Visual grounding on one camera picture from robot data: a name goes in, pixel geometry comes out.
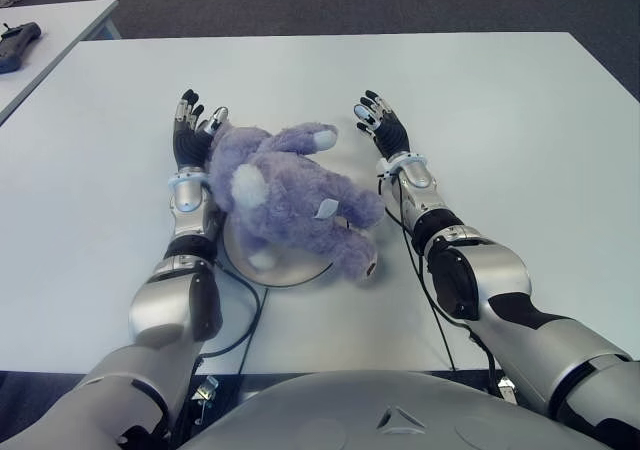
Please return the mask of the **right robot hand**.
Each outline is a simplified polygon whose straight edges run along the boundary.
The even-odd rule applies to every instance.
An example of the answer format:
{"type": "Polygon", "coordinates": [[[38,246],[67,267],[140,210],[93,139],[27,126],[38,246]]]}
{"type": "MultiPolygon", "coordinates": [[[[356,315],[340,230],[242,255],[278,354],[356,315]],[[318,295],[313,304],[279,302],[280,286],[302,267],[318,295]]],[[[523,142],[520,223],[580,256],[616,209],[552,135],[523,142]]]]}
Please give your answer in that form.
{"type": "Polygon", "coordinates": [[[386,160],[410,151],[405,127],[380,95],[366,90],[353,110],[357,118],[356,127],[372,138],[386,160]]]}

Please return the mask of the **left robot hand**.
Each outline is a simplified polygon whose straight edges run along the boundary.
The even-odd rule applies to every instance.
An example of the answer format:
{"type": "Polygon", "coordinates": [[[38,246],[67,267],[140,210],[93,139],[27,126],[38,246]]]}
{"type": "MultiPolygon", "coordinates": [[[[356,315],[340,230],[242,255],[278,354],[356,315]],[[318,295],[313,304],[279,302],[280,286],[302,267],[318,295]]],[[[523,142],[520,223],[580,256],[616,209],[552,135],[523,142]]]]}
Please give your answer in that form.
{"type": "Polygon", "coordinates": [[[199,95],[188,89],[176,106],[172,143],[179,170],[206,167],[214,137],[228,118],[228,108],[218,107],[208,119],[200,122],[204,106],[198,101],[199,95]]]}

